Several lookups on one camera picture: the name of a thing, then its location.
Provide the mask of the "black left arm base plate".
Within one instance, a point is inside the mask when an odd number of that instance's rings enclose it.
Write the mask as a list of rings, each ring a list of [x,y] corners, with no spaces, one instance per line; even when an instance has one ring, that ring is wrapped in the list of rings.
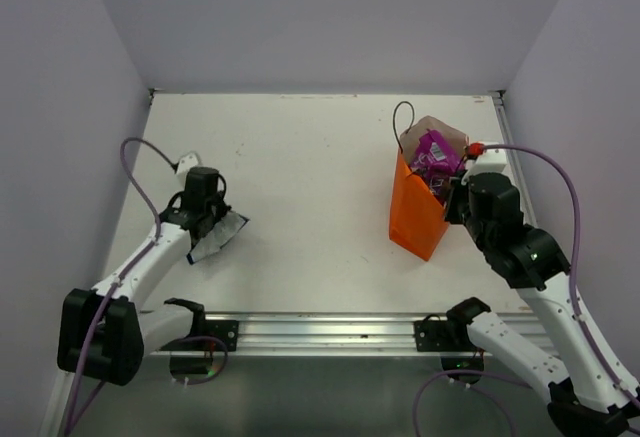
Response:
[[[199,336],[215,337],[226,345],[229,352],[235,352],[239,336],[239,321],[233,319],[207,319]],[[217,348],[217,344],[199,340],[197,342],[173,341],[164,346],[163,350],[213,352]]]

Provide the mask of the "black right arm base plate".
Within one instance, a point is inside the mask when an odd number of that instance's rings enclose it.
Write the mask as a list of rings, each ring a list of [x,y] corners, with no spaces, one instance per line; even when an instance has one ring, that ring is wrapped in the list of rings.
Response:
[[[418,352],[474,352],[467,327],[456,319],[429,314],[413,321],[413,338]]]

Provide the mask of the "blue white snack bag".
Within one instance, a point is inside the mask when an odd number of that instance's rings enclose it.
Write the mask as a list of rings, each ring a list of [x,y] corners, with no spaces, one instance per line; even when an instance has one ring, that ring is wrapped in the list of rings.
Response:
[[[250,219],[230,210],[212,230],[201,238],[187,254],[187,261],[195,265],[222,250],[248,223]]]

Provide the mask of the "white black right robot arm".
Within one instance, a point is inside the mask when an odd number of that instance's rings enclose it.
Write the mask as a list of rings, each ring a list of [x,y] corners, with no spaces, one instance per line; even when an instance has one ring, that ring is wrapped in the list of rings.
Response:
[[[466,228],[490,268],[539,320],[554,354],[509,327],[476,297],[447,311],[451,346],[485,350],[544,402],[565,436],[620,436],[639,414],[639,383],[607,344],[590,349],[581,327],[586,311],[572,306],[570,264],[556,240],[524,221],[520,194],[501,173],[454,177],[447,222]]]

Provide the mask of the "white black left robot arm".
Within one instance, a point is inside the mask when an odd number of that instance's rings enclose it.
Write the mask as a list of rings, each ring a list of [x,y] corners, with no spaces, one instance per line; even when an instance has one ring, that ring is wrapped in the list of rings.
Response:
[[[203,305],[170,298],[148,314],[142,306],[180,261],[194,265],[242,229],[243,216],[225,201],[226,181],[214,168],[187,171],[184,188],[158,214],[145,241],[110,277],[63,301],[57,365],[63,371],[124,386],[142,360],[174,341],[201,347],[208,336]]]

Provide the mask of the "magenta purple snack bag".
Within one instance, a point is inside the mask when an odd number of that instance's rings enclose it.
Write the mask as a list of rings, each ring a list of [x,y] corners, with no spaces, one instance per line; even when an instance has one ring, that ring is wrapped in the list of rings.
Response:
[[[418,146],[409,162],[412,171],[435,171],[453,175],[459,168],[462,157],[437,130],[429,130],[418,139]]]

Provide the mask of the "orange paper bag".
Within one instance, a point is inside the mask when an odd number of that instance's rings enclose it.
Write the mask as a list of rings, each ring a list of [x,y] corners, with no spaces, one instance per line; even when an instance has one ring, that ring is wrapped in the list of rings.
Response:
[[[439,131],[462,157],[457,171],[463,167],[464,150],[469,144],[469,137],[465,133],[431,116],[413,119],[403,132],[393,130],[398,153],[390,206],[389,238],[425,261],[430,259],[448,228],[444,220],[445,205],[440,204],[430,192],[423,180],[425,173],[409,168],[418,139],[429,130]]]

